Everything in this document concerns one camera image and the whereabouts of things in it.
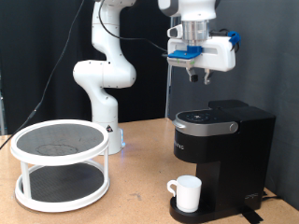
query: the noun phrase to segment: rack leg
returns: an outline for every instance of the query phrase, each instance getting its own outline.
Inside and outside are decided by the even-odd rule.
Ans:
[[[108,180],[108,148],[104,151],[104,179]]]
[[[28,163],[26,163],[24,161],[21,161],[21,179],[22,179],[22,187],[24,190],[24,195],[26,198],[31,199]]]

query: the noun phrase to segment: black cable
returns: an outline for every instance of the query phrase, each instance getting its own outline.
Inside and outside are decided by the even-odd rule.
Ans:
[[[44,90],[44,92],[43,92],[43,95],[42,95],[42,98],[41,98],[40,102],[38,103],[38,105],[36,106],[36,108],[31,112],[31,114],[29,115],[29,117],[27,118],[27,120],[23,123],[23,125],[22,125],[16,132],[14,132],[14,134],[12,134],[12,135],[8,138],[8,140],[7,140],[4,144],[2,144],[2,146],[0,146],[0,150],[4,147],[4,145],[7,144],[7,142],[8,142],[8,141],[9,141],[9,140],[10,140],[10,139],[11,139],[11,138],[12,138],[12,137],[13,137],[19,130],[21,130],[21,129],[22,129],[22,128],[23,128],[23,127],[24,127],[24,126],[31,120],[31,119],[32,119],[32,117],[36,114],[36,111],[38,110],[38,108],[39,108],[39,107],[41,106],[41,104],[43,103],[44,98],[45,98],[45,95],[46,95],[46,91],[47,91],[48,86],[49,86],[49,84],[50,84],[50,80],[51,80],[51,78],[52,78],[52,76],[53,76],[53,74],[54,74],[54,72],[55,72],[55,70],[56,70],[58,64],[60,63],[60,61],[61,61],[62,58],[64,57],[64,54],[65,54],[66,48],[67,48],[67,46],[68,46],[68,42],[69,42],[69,39],[70,39],[70,36],[71,36],[71,33],[72,33],[72,29],[73,29],[75,20],[76,20],[76,18],[77,18],[77,16],[78,16],[79,12],[80,12],[81,9],[82,9],[82,6],[83,6],[83,4],[84,4],[84,1],[85,1],[85,0],[82,0],[82,3],[81,3],[81,5],[80,5],[80,7],[79,7],[79,9],[78,9],[78,12],[77,12],[75,18],[73,19],[72,25],[71,25],[71,27],[70,27],[70,29],[69,29],[69,32],[68,32],[68,37],[67,37],[66,43],[65,43],[65,45],[64,45],[64,50],[63,50],[62,54],[60,55],[60,57],[59,57],[57,63],[55,64],[55,66],[54,66],[52,72],[50,73],[50,77],[49,77],[49,79],[48,79],[47,85],[46,85],[46,87],[45,87],[45,90]]]
[[[104,4],[105,0],[102,0],[101,1],[101,6],[99,8],[99,20],[103,26],[103,28],[110,34],[110,35],[113,35],[107,28],[106,26],[103,24],[102,22],[102,19],[101,19],[101,9],[102,9],[102,6]],[[154,44],[153,42],[151,42],[150,40],[148,40],[147,38],[124,38],[124,37],[120,37],[120,36],[116,36],[116,35],[113,35],[114,37],[118,38],[118,39],[122,39],[122,40],[144,40],[144,41],[147,41],[148,43],[150,43],[152,46],[156,47],[157,49],[160,49],[160,50],[163,50],[165,52],[167,52],[167,49],[163,49],[163,48],[160,48],[158,45]]]

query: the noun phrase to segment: black coffee maker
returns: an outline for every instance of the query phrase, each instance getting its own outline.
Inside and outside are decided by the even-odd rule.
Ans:
[[[197,163],[203,183],[196,212],[178,210],[171,199],[170,214],[183,223],[253,216],[262,203],[275,116],[235,100],[210,102],[209,108],[179,113],[173,121],[175,155]]]

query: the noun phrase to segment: table surface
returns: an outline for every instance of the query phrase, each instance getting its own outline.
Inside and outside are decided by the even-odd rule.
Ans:
[[[109,156],[110,188],[99,201],[76,211],[41,213],[20,206],[14,189],[21,174],[20,162],[10,153],[10,144],[0,151],[1,223],[177,223],[169,215],[172,194],[166,183],[180,175],[195,175],[195,164],[180,161],[173,153],[175,128],[169,119],[121,123],[126,147]],[[0,144],[7,139],[1,136]],[[103,156],[94,158],[103,164]],[[257,213],[264,224],[299,223],[299,213],[282,200],[262,203]],[[211,224],[249,224],[241,215]]]

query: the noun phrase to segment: white mug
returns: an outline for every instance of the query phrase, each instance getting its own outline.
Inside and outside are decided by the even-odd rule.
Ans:
[[[192,213],[198,209],[202,181],[193,175],[182,175],[177,180],[170,180],[167,189],[174,194],[171,185],[177,186],[177,208],[185,213]]]

